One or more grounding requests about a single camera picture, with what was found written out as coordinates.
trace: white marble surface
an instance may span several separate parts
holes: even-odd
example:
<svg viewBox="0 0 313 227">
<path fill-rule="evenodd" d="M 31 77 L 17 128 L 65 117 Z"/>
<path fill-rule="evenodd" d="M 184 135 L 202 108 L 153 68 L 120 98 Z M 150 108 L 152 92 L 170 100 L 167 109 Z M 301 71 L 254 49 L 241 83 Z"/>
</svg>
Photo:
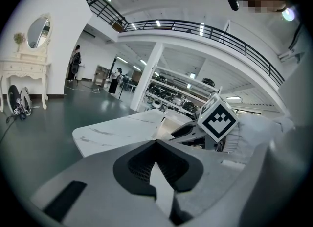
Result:
<svg viewBox="0 0 313 227">
<path fill-rule="evenodd" d="M 148 141 L 163 119 L 163 113 L 149 110 L 115 120 L 88 125 L 73 131 L 74 141 L 83 155 Z"/>
</svg>

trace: white column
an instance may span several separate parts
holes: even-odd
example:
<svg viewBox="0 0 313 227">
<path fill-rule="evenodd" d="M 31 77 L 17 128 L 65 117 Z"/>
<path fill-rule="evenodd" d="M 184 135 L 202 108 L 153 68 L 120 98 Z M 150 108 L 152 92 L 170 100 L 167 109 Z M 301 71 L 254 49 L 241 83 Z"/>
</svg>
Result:
<svg viewBox="0 0 313 227">
<path fill-rule="evenodd" d="M 149 60 L 147 62 L 147 65 L 141 75 L 140 81 L 138 83 L 138 87 L 135 90 L 134 97 L 131 103 L 131 109 L 134 111 L 138 111 L 141 99 L 146 91 L 146 88 L 149 84 L 149 80 L 153 75 L 154 69 L 158 61 L 160 60 L 160 57 L 162 55 L 164 49 L 163 43 L 156 43 L 154 46 Z"/>
</svg>

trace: shelf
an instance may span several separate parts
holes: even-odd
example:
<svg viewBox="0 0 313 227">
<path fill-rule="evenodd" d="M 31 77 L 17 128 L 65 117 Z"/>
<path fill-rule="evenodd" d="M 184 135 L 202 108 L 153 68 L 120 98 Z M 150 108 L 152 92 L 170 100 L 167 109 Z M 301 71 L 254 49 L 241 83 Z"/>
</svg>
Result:
<svg viewBox="0 0 313 227">
<path fill-rule="evenodd" d="M 208 84 L 205 84 L 197 79 L 193 79 L 189 76 L 186 76 L 184 74 L 181 74 L 179 72 L 169 70 L 162 67 L 156 67 L 156 69 L 162 70 L 160 72 L 160 75 L 165 74 L 166 77 L 174 82 L 175 85 L 181 86 L 183 88 L 187 87 L 188 84 L 191 84 L 191 91 L 194 92 L 192 89 L 194 88 L 197 91 L 202 91 L 204 94 L 210 94 L 213 92 L 218 92 L 219 89 L 212 87 Z"/>
<path fill-rule="evenodd" d="M 163 98 L 160 98 L 160 97 L 158 97 L 157 95 L 154 95 L 154 94 L 149 93 L 149 92 L 146 92 L 146 94 L 148 94 L 148 95 L 150 95 L 151 97 L 154 97 L 155 99 L 158 99 L 158 100 L 160 100 L 160 101 L 162 101 L 162 102 L 164 102 L 164 103 L 166 103 L 166 104 L 168 104 L 168 105 L 171 105 L 171 106 L 177 108 L 177 109 L 178 109 L 179 111 L 181 111 L 181 112 L 184 112 L 184 113 L 187 113 L 187 114 L 189 114 L 189 115 L 195 116 L 194 113 L 189 112 L 189 111 L 183 109 L 181 106 L 178 106 L 178 105 L 176 105 L 176 104 L 171 103 L 170 101 L 167 101 L 167 100 L 165 100 L 165 99 L 163 99 Z"/>
<path fill-rule="evenodd" d="M 163 86 L 165 86 L 165 87 L 171 88 L 171 89 L 174 90 L 174 91 L 178 91 L 178 92 L 181 93 L 181 94 L 184 94 L 184 95 L 186 95 L 186 96 L 192 97 L 193 99 L 195 99 L 195 100 L 197 100 L 197 101 L 199 101 L 199 102 L 202 102 L 202 103 L 204 103 L 204 104 L 207 102 L 207 101 L 204 101 L 204 100 L 202 100 L 202 99 L 200 99 L 200 98 L 198 98 L 198 97 L 196 97 L 196 96 L 194 96 L 194 95 L 192 95 L 192 94 L 189 94 L 189 93 L 187 93 L 187 92 L 185 92 L 185 91 L 182 91 L 182 90 L 180 90 L 180 89 L 178 89 L 178 88 L 175 88 L 175 87 L 173 87 L 173 86 L 170 86 L 170 85 L 168 85 L 168 84 L 159 82 L 159 81 L 157 81 L 157 80 L 155 80 L 155 79 L 151 79 L 151 82 L 154 82 L 154 83 L 163 85 Z"/>
</svg>

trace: black bag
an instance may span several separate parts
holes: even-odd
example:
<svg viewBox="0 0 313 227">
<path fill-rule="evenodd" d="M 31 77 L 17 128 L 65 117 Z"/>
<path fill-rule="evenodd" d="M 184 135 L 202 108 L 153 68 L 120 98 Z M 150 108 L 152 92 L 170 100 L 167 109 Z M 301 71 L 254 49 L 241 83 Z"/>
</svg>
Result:
<svg viewBox="0 0 313 227">
<path fill-rule="evenodd" d="M 81 63 L 80 52 L 77 52 L 73 57 L 73 63 L 72 63 L 72 69 L 71 69 L 73 74 L 77 74 L 80 63 Z"/>
</svg>

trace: box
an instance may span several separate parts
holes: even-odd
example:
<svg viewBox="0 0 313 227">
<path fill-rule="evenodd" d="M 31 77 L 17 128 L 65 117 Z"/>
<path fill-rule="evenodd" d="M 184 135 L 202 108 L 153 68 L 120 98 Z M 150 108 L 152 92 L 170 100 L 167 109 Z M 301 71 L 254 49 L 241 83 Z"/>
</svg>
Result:
<svg viewBox="0 0 313 227">
<path fill-rule="evenodd" d="M 236 126 L 238 121 L 231 106 L 218 94 L 214 94 L 202 107 L 197 124 L 214 141 L 219 142 Z"/>
</svg>

